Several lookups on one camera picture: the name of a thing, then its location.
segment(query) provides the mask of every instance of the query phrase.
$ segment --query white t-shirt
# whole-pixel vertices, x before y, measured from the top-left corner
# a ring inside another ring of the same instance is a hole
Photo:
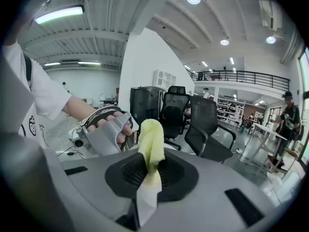
[[[209,98],[209,96],[210,96],[209,92],[208,92],[208,91],[206,91],[206,93],[204,94],[203,98],[208,99],[208,98]]]
[[[18,79],[30,90],[26,77],[25,58],[20,45],[16,42],[10,46],[4,46],[3,54]],[[54,120],[71,94],[62,85],[52,81],[36,61],[31,59],[31,62],[31,93],[34,103],[28,110],[18,133],[38,141],[41,147],[46,148],[42,131],[38,125],[37,114]]]

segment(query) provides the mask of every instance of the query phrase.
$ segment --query mesh backrest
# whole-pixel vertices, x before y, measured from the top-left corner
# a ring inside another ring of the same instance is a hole
[[[185,94],[185,87],[183,87],[183,86],[170,86],[168,93]]]
[[[160,119],[173,125],[181,125],[183,112],[189,103],[190,96],[186,94],[165,93]]]
[[[200,96],[191,96],[191,124],[210,137],[218,128],[216,102]]]

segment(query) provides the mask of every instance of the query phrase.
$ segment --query black chair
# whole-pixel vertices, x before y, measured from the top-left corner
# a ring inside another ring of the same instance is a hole
[[[178,150],[181,150],[181,146],[169,139],[175,139],[178,135],[183,134],[185,127],[183,114],[189,101],[190,96],[185,94],[184,87],[171,86],[163,97],[159,122],[163,127],[164,142],[178,147]]]
[[[231,149],[236,140],[236,135],[218,124],[216,102],[199,96],[191,96],[190,103],[191,125],[184,137],[185,141],[197,156],[222,162],[232,157]],[[229,148],[211,137],[218,127],[232,135],[233,140]]]

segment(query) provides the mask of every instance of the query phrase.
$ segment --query hand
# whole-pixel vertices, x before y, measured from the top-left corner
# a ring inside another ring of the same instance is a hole
[[[87,130],[89,132],[94,131],[96,128],[104,125],[107,121],[113,120],[116,117],[121,116],[122,114],[123,113],[116,111],[116,112],[114,112],[113,115],[107,116],[106,119],[99,120],[97,122],[97,126],[95,126],[95,125],[89,126]],[[123,127],[121,133],[118,134],[116,140],[117,140],[117,143],[118,143],[119,146],[125,142],[126,136],[132,135],[133,131],[131,130],[130,126],[131,126],[131,123],[128,121],[127,124]]]

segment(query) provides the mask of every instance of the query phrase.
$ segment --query cap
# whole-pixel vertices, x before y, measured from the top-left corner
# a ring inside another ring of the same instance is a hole
[[[284,93],[284,95],[282,95],[282,97],[285,98],[286,96],[291,96],[292,97],[293,95],[292,95],[292,93],[290,91],[286,91]]]

